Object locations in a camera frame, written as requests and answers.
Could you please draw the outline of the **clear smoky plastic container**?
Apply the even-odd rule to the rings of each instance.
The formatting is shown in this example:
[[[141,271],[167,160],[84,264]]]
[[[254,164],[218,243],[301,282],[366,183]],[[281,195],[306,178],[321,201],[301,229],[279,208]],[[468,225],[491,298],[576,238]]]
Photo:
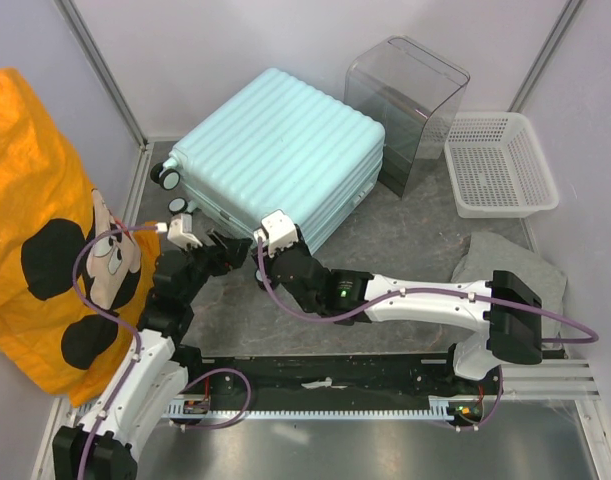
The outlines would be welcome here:
[[[384,127],[378,179],[399,197],[416,183],[415,163],[440,158],[470,79],[407,36],[383,40],[349,66],[344,102]]]

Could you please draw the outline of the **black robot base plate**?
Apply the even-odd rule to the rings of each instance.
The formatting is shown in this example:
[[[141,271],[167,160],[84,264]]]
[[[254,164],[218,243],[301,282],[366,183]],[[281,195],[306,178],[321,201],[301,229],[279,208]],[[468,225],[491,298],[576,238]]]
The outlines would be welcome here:
[[[256,356],[206,358],[198,373],[208,377],[183,398],[244,412],[261,406],[420,406],[430,397],[480,408],[474,417],[458,415],[450,426],[475,426],[485,419],[484,402],[503,394],[502,373],[495,368],[481,380],[452,374],[449,353]],[[182,429],[217,420],[170,420]]]

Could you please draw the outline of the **aluminium frame post left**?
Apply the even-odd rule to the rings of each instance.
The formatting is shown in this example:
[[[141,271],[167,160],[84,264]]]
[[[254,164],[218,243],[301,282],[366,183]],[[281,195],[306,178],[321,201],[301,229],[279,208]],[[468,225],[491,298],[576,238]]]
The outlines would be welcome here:
[[[138,124],[132,109],[129,107],[118,82],[112,74],[75,2],[72,0],[55,0],[54,3],[72,31],[91,68],[109,95],[131,136],[141,149],[145,149],[148,145],[147,136]]]

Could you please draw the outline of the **orange cartoon mouse bag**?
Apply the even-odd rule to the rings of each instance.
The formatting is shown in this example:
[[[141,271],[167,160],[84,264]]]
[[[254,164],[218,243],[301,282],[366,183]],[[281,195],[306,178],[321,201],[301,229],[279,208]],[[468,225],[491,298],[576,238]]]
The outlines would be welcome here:
[[[125,232],[29,83],[0,69],[0,352],[73,405],[132,341],[160,252]]]

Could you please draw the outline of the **white perforated plastic basket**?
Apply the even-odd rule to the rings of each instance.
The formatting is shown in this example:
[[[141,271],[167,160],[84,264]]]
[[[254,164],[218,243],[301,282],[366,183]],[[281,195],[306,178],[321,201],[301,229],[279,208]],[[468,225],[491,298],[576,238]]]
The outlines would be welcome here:
[[[559,195],[531,123],[515,112],[456,115],[444,154],[462,218],[527,218]]]

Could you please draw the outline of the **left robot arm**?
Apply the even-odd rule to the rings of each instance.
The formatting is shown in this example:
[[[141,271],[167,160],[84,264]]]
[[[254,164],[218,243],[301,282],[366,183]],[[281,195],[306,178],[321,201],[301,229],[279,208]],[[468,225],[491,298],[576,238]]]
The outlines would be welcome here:
[[[240,268],[252,244],[216,232],[208,237],[202,244],[188,236],[185,246],[157,258],[153,286],[120,367],[88,413],[75,426],[61,427],[52,441],[56,478],[136,478],[164,410],[181,392],[203,385],[199,351],[181,343],[193,318],[191,302],[210,278]]]

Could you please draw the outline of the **aluminium frame post right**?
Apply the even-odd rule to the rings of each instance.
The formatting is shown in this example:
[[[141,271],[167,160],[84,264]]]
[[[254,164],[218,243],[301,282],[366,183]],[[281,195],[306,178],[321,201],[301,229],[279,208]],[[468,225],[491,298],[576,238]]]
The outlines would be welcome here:
[[[562,10],[519,86],[509,106],[509,112],[520,113],[524,110],[550,62],[561,46],[567,32],[574,24],[585,4],[585,0],[567,0],[564,3]]]

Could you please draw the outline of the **grey folded cloth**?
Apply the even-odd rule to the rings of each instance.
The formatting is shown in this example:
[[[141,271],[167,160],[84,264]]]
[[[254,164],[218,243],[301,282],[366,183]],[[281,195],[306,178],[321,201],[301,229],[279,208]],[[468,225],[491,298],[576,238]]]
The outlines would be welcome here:
[[[496,270],[514,273],[540,297],[545,310],[563,313],[567,276],[536,253],[495,233],[471,235],[469,250],[455,267],[451,281],[490,280]]]

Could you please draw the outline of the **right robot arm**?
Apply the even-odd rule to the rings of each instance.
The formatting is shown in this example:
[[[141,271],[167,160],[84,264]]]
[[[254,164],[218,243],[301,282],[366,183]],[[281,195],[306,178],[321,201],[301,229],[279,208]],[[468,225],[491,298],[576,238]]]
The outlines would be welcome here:
[[[469,337],[450,350],[443,381],[452,392],[468,392],[504,364],[538,365],[543,359],[541,299],[517,275],[494,271],[469,283],[403,281],[363,271],[328,269],[302,243],[252,255],[269,293],[283,287],[297,303],[285,312],[304,321],[411,321],[457,327]]]

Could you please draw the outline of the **aluminium frame post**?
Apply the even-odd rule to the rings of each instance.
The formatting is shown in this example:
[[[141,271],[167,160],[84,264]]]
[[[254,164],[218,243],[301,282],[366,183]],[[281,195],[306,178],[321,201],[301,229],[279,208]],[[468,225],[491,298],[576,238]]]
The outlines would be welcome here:
[[[520,113],[524,110],[550,62],[561,46],[567,32],[574,24],[585,4],[585,0],[567,0],[564,3],[562,10],[519,86],[509,106],[509,112]]]
[[[109,95],[131,136],[141,149],[145,149],[148,145],[147,136],[138,124],[132,109],[129,107],[118,82],[112,74],[75,2],[72,0],[55,0],[54,3],[72,31],[91,68]]]

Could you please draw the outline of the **light blue hard suitcase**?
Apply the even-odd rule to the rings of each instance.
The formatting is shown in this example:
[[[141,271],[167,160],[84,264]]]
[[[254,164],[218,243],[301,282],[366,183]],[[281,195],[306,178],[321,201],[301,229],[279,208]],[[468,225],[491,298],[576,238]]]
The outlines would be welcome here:
[[[230,235],[251,237],[276,210],[316,252],[374,188],[385,129],[277,68],[269,68],[174,144],[151,180],[184,191]]]

